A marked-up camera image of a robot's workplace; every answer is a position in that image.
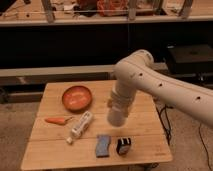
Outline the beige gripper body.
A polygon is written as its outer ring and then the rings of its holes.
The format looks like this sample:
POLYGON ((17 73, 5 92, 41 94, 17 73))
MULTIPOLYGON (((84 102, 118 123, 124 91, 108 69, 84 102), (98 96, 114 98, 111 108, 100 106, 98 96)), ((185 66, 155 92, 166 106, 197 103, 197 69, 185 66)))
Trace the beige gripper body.
POLYGON ((107 106, 113 111, 120 112, 122 115, 128 115, 131 110, 132 103, 132 98, 111 94, 108 99, 107 106))

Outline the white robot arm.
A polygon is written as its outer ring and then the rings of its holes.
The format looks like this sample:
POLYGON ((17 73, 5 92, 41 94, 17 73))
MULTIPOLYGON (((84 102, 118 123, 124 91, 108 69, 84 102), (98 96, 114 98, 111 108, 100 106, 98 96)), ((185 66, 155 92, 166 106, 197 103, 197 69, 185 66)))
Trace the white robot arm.
POLYGON ((152 54, 141 49, 115 65, 116 82, 111 91, 108 122, 122 126, 136 92, 141 90, 213 128, 213 90, 160 74, 152 69, 153 64, 152 54))

